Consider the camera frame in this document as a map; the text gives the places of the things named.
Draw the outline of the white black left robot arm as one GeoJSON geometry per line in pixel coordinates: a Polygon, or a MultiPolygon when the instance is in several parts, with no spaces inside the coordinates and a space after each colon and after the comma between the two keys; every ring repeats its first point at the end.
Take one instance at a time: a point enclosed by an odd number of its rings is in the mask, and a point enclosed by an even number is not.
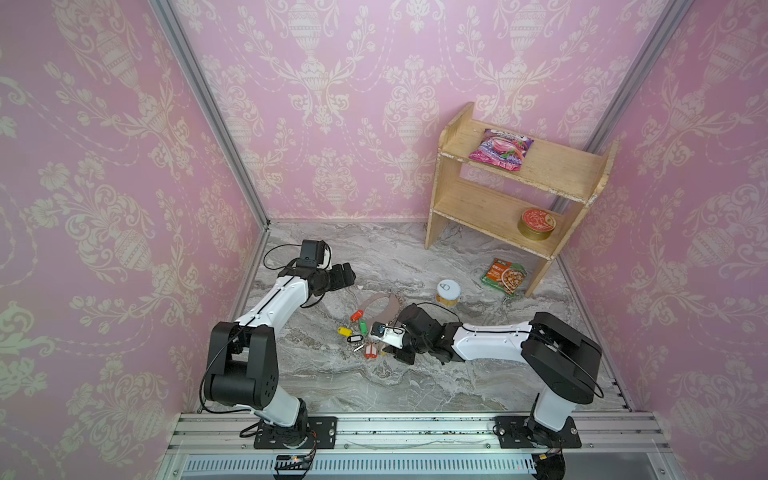
{"type": "Polygon", "coordinates": [[[306,403],[279,385],[276,337],[310,297],[321,298],[355,280],[348,263],[330,269],[284,268],[255,307],[213,327],[200,402],[216,402],[232,413],[250,412],[260,418],[263,437],[285,448],[305,448],[312,437],[306,403]]]}

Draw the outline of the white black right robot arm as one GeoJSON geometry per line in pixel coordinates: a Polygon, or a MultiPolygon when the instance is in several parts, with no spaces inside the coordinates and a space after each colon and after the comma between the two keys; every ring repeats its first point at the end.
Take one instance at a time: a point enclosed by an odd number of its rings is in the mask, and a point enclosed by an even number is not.
{"type": "Polygon", "coordinates": [[[417,305],[407,307],[397,326],[377,326],[372,333],[396,360],[412,365],[427,354],[445,365],[473,360],[525,364],[544,383],[527,418],[495,420],[496,435],[525,447],[576,449],[581,440],[572,418],[578,405],[589,405],[604,392],[598,383],[602,347],[558,317],[538,312],[512,325],[442,324],[417,305]]]}

